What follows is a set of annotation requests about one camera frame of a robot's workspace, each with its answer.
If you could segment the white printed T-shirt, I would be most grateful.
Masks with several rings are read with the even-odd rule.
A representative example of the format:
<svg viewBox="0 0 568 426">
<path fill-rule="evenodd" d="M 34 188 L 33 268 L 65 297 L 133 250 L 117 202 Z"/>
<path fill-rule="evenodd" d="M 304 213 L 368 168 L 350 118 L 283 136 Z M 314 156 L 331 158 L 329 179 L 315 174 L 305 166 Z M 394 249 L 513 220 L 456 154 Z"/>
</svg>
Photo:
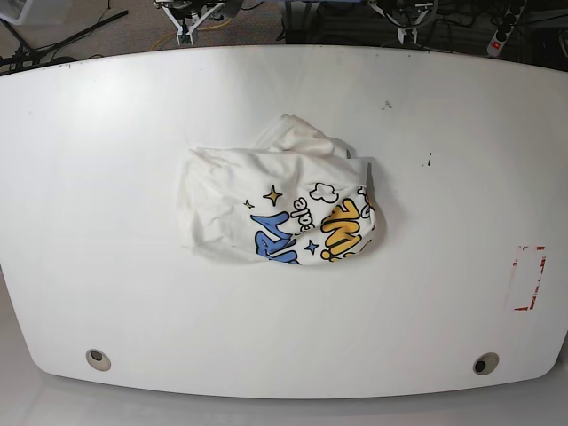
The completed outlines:
<svg viewBox="0 0 568 426">
<path fill-rule="evenodd" d="M 313 266 L 364 253 L 379 232 L 368 161 L 283 115 L 252 147 L 190 147 L 176 213 L 182 246 L 210 260 Z"/>
</svg>

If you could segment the red tape rectangle marking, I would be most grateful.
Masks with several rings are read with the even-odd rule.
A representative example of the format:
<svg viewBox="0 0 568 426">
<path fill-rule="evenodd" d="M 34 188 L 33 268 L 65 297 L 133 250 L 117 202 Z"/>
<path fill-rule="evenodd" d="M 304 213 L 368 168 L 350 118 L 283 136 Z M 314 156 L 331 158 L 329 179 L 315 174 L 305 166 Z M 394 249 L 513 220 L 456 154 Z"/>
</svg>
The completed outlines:
<svg viewBox="0 0 568 426">
<path fill-rule="evenodd" d="M 508 310 L 534 309 L 547 260 L 544 246 L 519 246 L 512 265 Z"/>
</svg>

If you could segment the white power strip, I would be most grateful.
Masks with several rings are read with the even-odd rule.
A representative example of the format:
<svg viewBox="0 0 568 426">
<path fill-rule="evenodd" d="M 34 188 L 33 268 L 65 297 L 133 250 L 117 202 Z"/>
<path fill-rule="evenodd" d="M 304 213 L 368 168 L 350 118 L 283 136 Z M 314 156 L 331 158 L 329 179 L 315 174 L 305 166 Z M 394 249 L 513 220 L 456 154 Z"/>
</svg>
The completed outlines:
<svg viewBox="0 0 568 426">
<path fill-rule="evenodd" d="M 526 0 L 512 0 L 509 8 L 504 13 L 501 23 L 497 25 L 496 31 L 487 45 L 486 52 L 490 58 L 497 58 L 507 41 L 509 40 L 513 29 L 519 22 L 520 17 L 526 7 Z"/>
</svg>

